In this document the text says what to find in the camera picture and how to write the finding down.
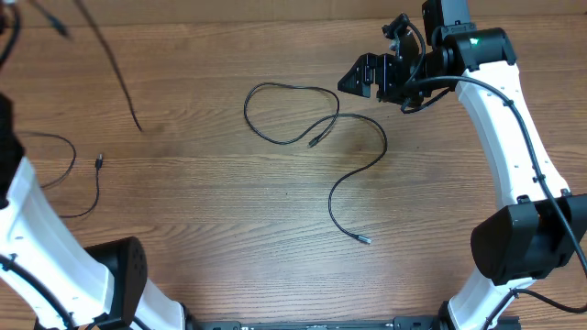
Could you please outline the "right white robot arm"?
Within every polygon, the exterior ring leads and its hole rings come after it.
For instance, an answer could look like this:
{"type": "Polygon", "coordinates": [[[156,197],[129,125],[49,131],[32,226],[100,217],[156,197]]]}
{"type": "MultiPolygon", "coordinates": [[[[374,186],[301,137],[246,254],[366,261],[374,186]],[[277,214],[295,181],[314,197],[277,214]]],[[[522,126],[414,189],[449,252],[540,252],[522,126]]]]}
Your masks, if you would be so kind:
{"type": "Polygon", "coordinates": [[[474,270],[435,316],[398,316],[395,329],[516,329],[518,296],[572,257],[585,260],[586,198],[548,156],[501,28],[479,29],[465,1],[423,3],[424,28],[400,15],[383,27],[390,50],[361,55],[338,89],[421,111],[448,93],[467,110],[493,176],[497,210],[471,233],[474,270]]]}

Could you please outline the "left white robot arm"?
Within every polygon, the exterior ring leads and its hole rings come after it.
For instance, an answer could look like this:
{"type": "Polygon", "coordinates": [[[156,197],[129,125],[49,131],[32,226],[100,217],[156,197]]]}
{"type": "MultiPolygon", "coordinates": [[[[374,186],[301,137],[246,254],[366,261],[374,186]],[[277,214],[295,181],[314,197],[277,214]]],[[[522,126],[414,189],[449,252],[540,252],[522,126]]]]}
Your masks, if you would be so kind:
{"type": "Polygon", "coordinates": [[[50,206],[1,99],[1,278],[38,329],[193,329],[187,309],[148,278],[139,240],[82,247],[50,206]]]}

